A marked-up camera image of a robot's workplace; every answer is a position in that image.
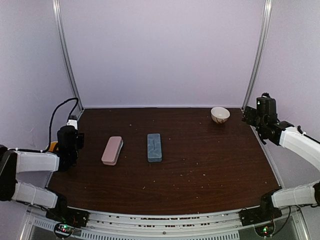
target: blue eraser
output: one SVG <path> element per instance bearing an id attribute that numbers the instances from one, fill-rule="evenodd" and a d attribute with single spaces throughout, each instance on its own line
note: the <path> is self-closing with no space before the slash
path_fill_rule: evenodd
<path id="1" fill-rule="evenodd" d="M 162 161 L 161 138 L 159 133 L 147 135 L 148 162 L 159 163 Z"/>

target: pink eraser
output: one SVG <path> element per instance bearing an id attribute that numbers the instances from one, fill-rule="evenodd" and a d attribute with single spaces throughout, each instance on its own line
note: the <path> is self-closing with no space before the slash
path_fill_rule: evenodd
<path id="1" fill-rule="evenodd" d="M 110 137 L 101 158 L 103 164 L 116 165 L 123 144 L 124 141 L 120 136 Z"/>

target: white plastic casing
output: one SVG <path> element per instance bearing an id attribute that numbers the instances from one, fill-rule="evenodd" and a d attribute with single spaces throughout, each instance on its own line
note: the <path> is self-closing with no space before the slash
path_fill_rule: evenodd
<path id="1" fill-rule="evenodd" d="M 314 185 L 319 181 L 313 183 L 281 189 L 276 191 L 272 196 L 272 203 L 275 208 L 295 205 L 316 205 Z"/>
<path id="2" fill-rule="evenodd" d="M 320 171 L 320 144 L 301 134 L 296 127 L 287 127 L 281 133 L 279 144 L 298 154 Z"/>
<path id="3" fill-rule="evenodd" d="M 16 151 L 16 173 L 50 171 L 55 172 L 59 168 L 59 157 L 54 153 L 36 153 Z"/>
<path id="4" fill-rule="evenodd" d="M 69 119 L 68 122 L 66 123 L 67 126 L 74 126 L 75 130 L 78 130 L 78 121 Z"/>
<path id="5" fill-rule="evenodd" d="M 12 200 L 53 209 L 57 204 L 58 196 L 44 188 L 18 181 Z"/>

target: black cable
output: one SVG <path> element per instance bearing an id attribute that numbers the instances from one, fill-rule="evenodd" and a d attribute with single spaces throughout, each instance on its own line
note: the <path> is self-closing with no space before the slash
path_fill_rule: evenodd
<path id="1" fill-rule="evenodd" d="M 58 106 L 56 106 L 56 108 L 54 109 L 54 111 L 53 111 L 53 113 L 52 113 L 52 115 L 51 115 L 50 125 L 49 125 L 49 143 L 48 143 L 48 146 L 46 147 L 46 149 L 45 149 L 44 151 L 42 151 L 43 153 L 48 152 L 49 149 L 50 149 L 50 144 L 51 144 L 51 128 L 52 128 L 52 123 L 53 123 L 53 121 L 54 121 L 54 116 L 55 116 L 57 110 L 58 110 L 61 106 L 65 105 L 66 103 L 68 103 L 68 102 L 70 102 L 70 101 L 73 101 L 73 100 L 76 100 L 76 102 L 75 102 L 74 107 L 72 108 L 71 112 L 69 113 L 69 116 L 68 116 L 68 119 L 69 119 L 69 117 L 71 116 L 72 112 L 74 111 L 74 109 L 76 108 L 76 106 L 77 106 L 77 104 L 78 104 L 78 102 L 79 102 L 79 98 L 77 98 L 77 97 L 69 98 L 69 99 L 65 100 L 64 102 L 60 103 L 60 104 L 59 104 Z"/>
<path id="2" fill-rule="evenodd" d="M 288 214 L 288 217 L 286 218 L 284 224 L 282 225 L 282 227 L 280 227 L 280 229 L 277 232 L 273 233 L 272 236 L 278 234 L 285 227 L 285 225 L 287 224 L 287 222 L 290 218 L 290 215 L 291 215 L 291 206 L 289 206 L 289 214 Z"/>
<path id="3" fill-rule="evenodd" d="M 51 115 L 50 124 L 49 124 L 49 144 L 48 144 L 48 146 L 46 147 L 45 150 L 34 150 L 34 149 L 24 149 L 24 148 L 18 148 L 18 149 L 11 148 L 11 149 L 9 149 L 9 150 L 11 150 L 11 151 L 29 152 L 29 153 L 46 153 L 46 152 L 48 152 L 49 149 L 50 149 L 50 145 L 51 145 L 51 131 L 52 131 L 52 123 L 53 123 L 53 121 L 54 121 L 54 116 L 55 116 L 57 110 L 58 110 L 61 106 L 65 105 L 66 103 L 68 103 L 68 102 L 70 102 L 70 101 L 73 101 L 73 100 L 76 100 L 76 102 L 75 102 L 73 108 L 71 109 L 71 111 L 70 111 L 70 113 L 69 113 L 69 116 L 68 116 L 68 119 L 67 119 L 67 121 L 68 121 L 69 118 L 70 118 L 70 116 L 71 116 L 71 114 L 73 113 L 73 111 L 75 110 L 75 108 L 76 108 L 77 105 L 78 105 L 79 98 L 77 98 L 77 97 L 69 98 L 69 99 L 65 100 L 64 102 L 60 103 L 60 104 L 59 104 L 58 106 L 56 106 L 56 108 L 54 109 L 54 111 L 53 111 L 53 113 L 52 113 L 52 115 Z"/>
<path id="4" fill-rule="evenodd" d="M 300 125 L 297 127 L 297 129 L 298 129 L 298 132 L 301 133 L 303 136 L 307 137 L 308 139 L 311 139 L 312 141 L 316 142 L 317 144 L 320 144 L 320 141 L 314 139 L 314 138 L 311 137 L 311 136 L 308 136 L 308 135 L 304 134 L 304 132 L 302 131 Z"/>

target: aluminum frame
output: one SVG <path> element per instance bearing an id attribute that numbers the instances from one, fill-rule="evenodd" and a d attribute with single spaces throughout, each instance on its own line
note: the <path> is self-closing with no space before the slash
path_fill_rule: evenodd
<path id="1" fill-rule="evenodd" d="M 264 11 L 263 11 L 263 18 L 261 23 L 261 31 L 260 31 L 260 38 L 258 42 L 258 48 L 256 50 L 253 69 L 251 72 L 251 77 L 250 77 L 249 85 L 245 94 L 244 102 L 242 104 L 242 109 L 245 109 L 246 106 L 248 105 L 248 102 L 251 98 L 252 91 L 254 89 L 256 79 L 258 77 L 259 68 L 262 60 L 262 54 L 265 49 L 269 26 L 270 26 L 272 2 L 273 0 L 265 0 L 265 3 L 264 3 Z"/>
<path id="2" fill-rule="evenodd" d="M 77 229 L 73 237 L 83 240 L 205 240 L 223 239 L 223 236 L 233 235 L 236 237 L 229 239 L 238 240 L 240 230 L 254 227 L 242 226 L 239 211 L 240 209 L 206 214 L 130 215 L 89 210 L 87 226 Z M 284 208 L 282 213 L 283 216 L 279 220 L 288 217 L 289 209 Z M 310 240 L 301 211 L 294 206 L 291 207 L 291 217 L 298 238 Z M 33 226 L 52 231 L 57 223 L 47 219 L 44 211 L 32 206 L 28 208 L 24 218 L 25 224 L 22 226 L 19 240 L 29 240 Z"/>
<path id="3" fill-rule="evenodd" d="M 64 61 L 66 73 L 67 73 L 67 76 L 68 76 L 68 79 L 69 79 L 69 82 L 71 85 L 72 93 L 75 97 L 77 97 L 79 99 L 79 102 L 78 102 L 79 111 L 82 112 L 84 110 L 84 107 L 81 102 L 81 98 L 80 98 L 77 84 L 75 81 L 75 76 L 74 76 L 72 66 L 71 66 L 71 61 L 69 58 L 66 36 L 65 36 L 65 31 L 64 31 L 64 26 L 63 26 L 63 21 L 62 21 L 62 16 L 61 16 L 60 0 L 52 0 L 52 5 L 53 5 L 54 18 L 56 21 L 56 27 L 58 30 L 60 44 L 61 44 L 61 48 L 62 48 L 63 61 Z"/>

